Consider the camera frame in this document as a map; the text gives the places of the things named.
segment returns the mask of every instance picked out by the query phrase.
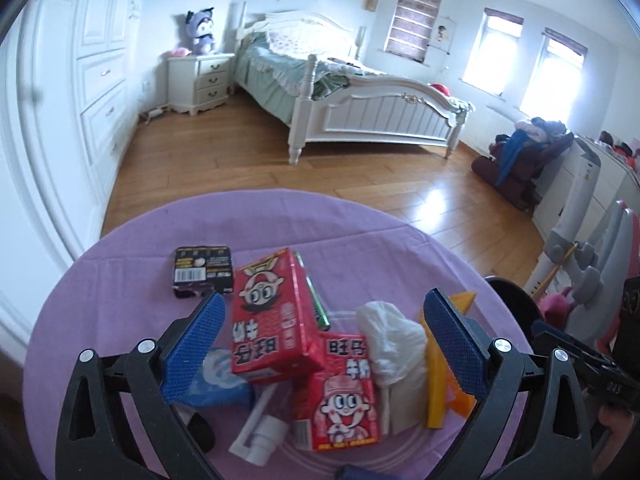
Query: green pen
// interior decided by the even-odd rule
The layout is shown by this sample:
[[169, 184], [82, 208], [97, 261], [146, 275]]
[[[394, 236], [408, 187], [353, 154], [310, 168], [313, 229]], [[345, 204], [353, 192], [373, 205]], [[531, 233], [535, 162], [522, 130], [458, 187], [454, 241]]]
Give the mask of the green pen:
[[293, 254], [296, 257], [296, 260], [298, 261], [298, 264], [300, 265], [300, 267], [302, 267], [303, 270], [305, 271], [306, 284], [309, 287], [309, 292], [311, 292], [311, 299], [314, 302], [314, 313], [316, 316], [316, 325], [320, 330], [326, 332], [331, 328], [331, 324], [329, 323], [329, 318], [326, 316], [326, 311], [322, 306], [322, 302], [320, 301], [320, 297], [316, 292], [316, 288], [314, 287], [314, 284], [311, 283], [311, 279], [309, 278], [309, 275], [306, 272], [305, 264], [302, 262], [302, 256], [300, 256], [300, 253], [297, 251], [294, 251]]

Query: silver bolt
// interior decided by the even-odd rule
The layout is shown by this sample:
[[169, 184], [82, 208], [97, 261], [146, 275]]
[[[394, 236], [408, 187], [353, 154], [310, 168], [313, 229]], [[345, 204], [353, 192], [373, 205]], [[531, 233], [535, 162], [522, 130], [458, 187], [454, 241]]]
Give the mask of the silver bolt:
[[494, 346], [503, 353], [507, 353], [511, 351], [511, 343], [509, 343], [506, 339], [497, 339], [494, 343]]
[[82, 352], [79, 357], [81, 363], [88, 363], [93, 358], [94, 358], [94, 351], [89, 349]]
[[145, 339], [138, 345], [138, 352], [141, 354], [148, 354], [156, 347], [156, 343], [151, 341], [151, 339]]
[[558, 359], [559, 361], [566, 362], [569, 360], [569, 356], [561, 348], [556, 348], [554, 355], [556, 356], [556, 359]]

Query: window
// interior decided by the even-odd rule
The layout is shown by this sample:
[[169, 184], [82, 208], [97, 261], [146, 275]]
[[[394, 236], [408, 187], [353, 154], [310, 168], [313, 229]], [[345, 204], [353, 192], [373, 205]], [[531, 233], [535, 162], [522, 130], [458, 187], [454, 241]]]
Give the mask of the window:
[[424, 62], [442, 0], [398, 0], [385, 52]]
[[491, 94], [502, 94], [511, 75], [522, 23], [524, 20], [513, 14], [485, 9], [462, 81]]
[[538, 65], [520, 110], [529, 117], [567, 122], [580, 89], [580, 72], [587, 48], [546, 28]]

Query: white label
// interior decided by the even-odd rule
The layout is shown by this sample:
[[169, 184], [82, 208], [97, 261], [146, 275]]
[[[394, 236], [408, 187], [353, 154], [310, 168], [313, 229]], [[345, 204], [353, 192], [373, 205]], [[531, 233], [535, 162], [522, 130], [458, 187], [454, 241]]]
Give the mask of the white label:
[[259, 381], [260, 379], [266, 379], [267, 377], [278, 376], [280, 372], [271, 370], [271, 368], [263, 368], [262, 370], [256, 370], [255, 372], [244, 372], [238, 374], [240, 377], [247, 381]]
[[191, 269], [175, 269], [175, 283], [204, 282], [207, 279], [207, 269], [204, 267]]
[[310, 420], [296, 420], [293, 423], [293, 435], [295, 438], [296, 448], [301, 449], [302, 451], [312, 451]]

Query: purple tablecloth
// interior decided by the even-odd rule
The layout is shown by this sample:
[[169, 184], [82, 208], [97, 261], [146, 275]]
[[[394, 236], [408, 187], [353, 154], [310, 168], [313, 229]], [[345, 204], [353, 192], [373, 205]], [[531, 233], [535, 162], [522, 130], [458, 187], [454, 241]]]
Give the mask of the purple tablecloth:
[[[353, 309], [367, 301], [395, 304], [417, 319], [425, 293], [478, 293], [470, 312], [490, 333], [529, 347], [511, 314], [482, 278], [428, 235], [380, 211], [318, 194], [286, 190], [241, 191], [182, 200], [115, 230], [66, 273], [44, 305], [31, 337], [24, 370], [24, 407], [31, 445], [43, 473], [54, 478], [58, 419], [78, 354], [129, 352], [158, 338], [172, 320], [186, 317], [197, 300], [171, 292], [172, 254], [179, 246], [226, 244], [241, 265], [271, 251], [300, 250], [330, 311], [332, 330], [356, 332]], [[228, 325], [223, 344], [230, 343]], [[286, 386], [275, 413], [286, 407]], [[331, 478], [345, 463], [420, 479], [446, 452], [463, 421], [449, 412], [442, 430], [407, 430], [376, 446], [329, 453], [300, 452], [287, 442], [268, 466], [255, 468], [228, 453], [247, 417], [243, 408], [210, 408], [218, 443], [209, 457], [229, 480]], [[513, 431], [514, 421], [510, 423]], [[161, 472], [142, 425], [132, 427], [147, 463]], [[502, 455], [508, 443], [501, 444]], [[501, 462], [495, 456], [492, 465]]]

